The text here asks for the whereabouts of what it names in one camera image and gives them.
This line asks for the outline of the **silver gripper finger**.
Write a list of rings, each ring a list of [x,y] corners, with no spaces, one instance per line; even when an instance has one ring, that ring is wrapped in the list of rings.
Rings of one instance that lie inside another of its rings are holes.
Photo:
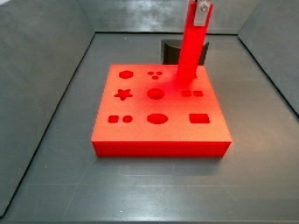
[[[213,0],[197,0],[194,25],[205,26],[211,13]]]

